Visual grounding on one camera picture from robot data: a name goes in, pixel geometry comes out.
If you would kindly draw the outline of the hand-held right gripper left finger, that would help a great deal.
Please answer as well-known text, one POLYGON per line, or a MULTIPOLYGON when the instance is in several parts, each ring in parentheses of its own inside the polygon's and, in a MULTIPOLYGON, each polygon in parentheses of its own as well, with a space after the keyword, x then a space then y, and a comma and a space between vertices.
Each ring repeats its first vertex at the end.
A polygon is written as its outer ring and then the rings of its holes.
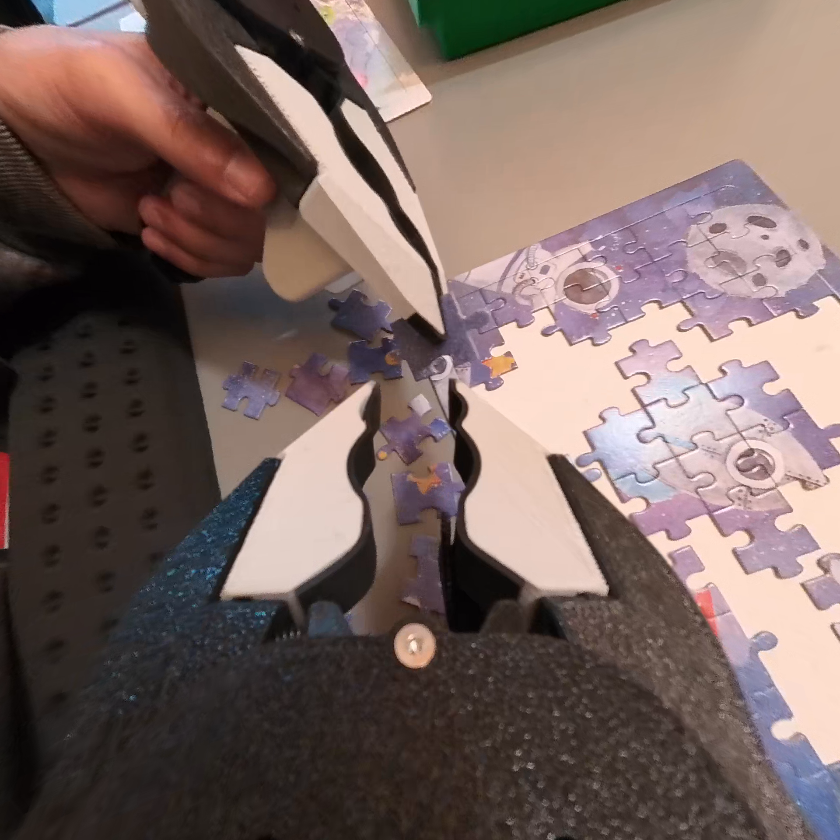
POLYGON ((371 504, 381 388, 362 385, 286 446, 220 588, 220 600, 278 606, 293 627, 347 615, 377 569, 371 504))

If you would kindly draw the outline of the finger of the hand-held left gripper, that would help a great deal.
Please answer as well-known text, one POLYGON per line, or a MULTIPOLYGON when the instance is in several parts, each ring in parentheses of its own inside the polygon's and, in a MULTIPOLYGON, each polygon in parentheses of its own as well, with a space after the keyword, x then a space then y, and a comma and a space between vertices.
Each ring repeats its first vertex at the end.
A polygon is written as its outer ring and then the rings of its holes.
POLYGON ((313 153, 317 171, 298 204, 302 221, 394 314, 442 339, 443 265, 419 197, 385 133, 342 91, 325 110, 272 59, 236 49, 313 153))
POLYGON ((326 25, 287 27, 287 297, 354 270, 395 310, 439 310, 443 269, 414 183, 326 25))

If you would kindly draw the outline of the person's left hand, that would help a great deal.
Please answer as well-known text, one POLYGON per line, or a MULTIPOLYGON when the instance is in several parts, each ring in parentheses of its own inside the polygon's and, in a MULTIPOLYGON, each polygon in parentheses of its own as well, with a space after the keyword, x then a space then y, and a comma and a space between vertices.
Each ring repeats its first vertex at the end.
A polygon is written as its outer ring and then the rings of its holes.
POLYGON ((88 222, 195 277, 262 260, 275 184, 143 35, 42 25, 1 48, 2 120, 88 222))

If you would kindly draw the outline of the space puzzle board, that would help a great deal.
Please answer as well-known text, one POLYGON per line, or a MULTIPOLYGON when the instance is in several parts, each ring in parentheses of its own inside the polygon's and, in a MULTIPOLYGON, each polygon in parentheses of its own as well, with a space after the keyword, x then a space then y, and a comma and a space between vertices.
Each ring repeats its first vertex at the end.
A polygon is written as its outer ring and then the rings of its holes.
POLYGON ((457 276, 417 380, 486 399, 651 539, 796 796, 838 784, 838 257, 740 161, 457 276))

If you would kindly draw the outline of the grey desk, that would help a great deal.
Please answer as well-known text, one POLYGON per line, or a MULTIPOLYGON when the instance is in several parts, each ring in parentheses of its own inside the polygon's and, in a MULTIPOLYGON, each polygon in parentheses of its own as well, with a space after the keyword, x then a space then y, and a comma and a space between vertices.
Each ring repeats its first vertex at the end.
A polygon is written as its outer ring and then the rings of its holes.
MULTIPOLYGON (((433 99, 392 123, 447 273, 457 275, 519 246, 572 228, 664 187, 740 159, 838 254, 838 2, 625 2, 455 62, 441 62, 411 12, 370 2, 433 99)), ((183 289, 196 371, 222 497, 267 456, 317 422, 285 396, 254 421, 221 408, 221 384, 241 361, 287 372, 310 352, 336 358, 346 345, 328 326, 327 295, 285 303, 255 269, 242 278, 183 289)), ((528 329, 503 331, 519 370, 487 399, 517 408, 530 396, 532 357, 558 354, 604 368, 603 393, 585 395, 573 428, 538 416, 534 431, 572 435, 606 406, 626 413, 629 382, 612 366, 626 345, 671 338, 688 313, 647 307, 597 349, 528 329)), ((353 615, 353 629, 379 633, 413 610, 399 602, 410 534, 400 528, 387 473, 366 489, 377 506, 380 568, 353 615)))

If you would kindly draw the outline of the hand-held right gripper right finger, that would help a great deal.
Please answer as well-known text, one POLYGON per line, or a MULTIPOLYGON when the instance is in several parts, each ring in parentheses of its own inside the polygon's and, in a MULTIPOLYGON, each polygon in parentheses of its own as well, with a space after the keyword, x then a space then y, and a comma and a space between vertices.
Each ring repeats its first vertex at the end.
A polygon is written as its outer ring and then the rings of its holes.
POLYGON ((449 625, 554 634, 549 602, 608 596, 555 457, 461 381, 448 383, 448 407, 465 484, 448 536, 449 625))

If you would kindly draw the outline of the person's left forearm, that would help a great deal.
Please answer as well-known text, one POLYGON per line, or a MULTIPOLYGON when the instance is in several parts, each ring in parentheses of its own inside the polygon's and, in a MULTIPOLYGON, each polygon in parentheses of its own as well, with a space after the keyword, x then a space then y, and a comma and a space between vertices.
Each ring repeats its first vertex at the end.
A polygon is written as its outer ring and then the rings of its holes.
POLYGON ((3 360, 73 316, 100 312, 186 347, 175 275, 138 235, 84 218, 2 122, 3 360))

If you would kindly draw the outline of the dark blue jigsaw puzzle piece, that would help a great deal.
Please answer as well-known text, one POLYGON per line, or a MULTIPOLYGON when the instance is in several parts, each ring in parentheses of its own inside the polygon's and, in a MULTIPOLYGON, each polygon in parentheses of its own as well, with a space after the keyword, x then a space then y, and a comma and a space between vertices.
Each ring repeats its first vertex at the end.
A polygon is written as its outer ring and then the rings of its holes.
POLYGON ((392 322, 392 336, 416 382, 455 372, 458 334, 451 323, 441 339, 425 327, 413 325, 410 319, 400 318, 392 322))

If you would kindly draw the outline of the green plastic bin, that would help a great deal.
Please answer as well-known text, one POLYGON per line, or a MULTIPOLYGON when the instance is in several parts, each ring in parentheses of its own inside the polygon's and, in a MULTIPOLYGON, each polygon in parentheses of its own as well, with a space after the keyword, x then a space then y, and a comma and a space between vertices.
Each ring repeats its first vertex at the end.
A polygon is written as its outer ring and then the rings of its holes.
POLYGON ((609 7, 614 1, 410 1, 416 24, 456 60, 609 7))

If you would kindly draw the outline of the colourful cartoon puzzle board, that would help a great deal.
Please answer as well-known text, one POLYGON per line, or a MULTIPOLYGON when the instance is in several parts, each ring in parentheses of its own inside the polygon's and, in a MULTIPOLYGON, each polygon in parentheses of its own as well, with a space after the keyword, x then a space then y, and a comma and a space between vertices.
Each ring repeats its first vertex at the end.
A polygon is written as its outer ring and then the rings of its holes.
POLYGON ((432 94, 363 1, 313 1, 364 92, 390 123, 426 106, 432 94))

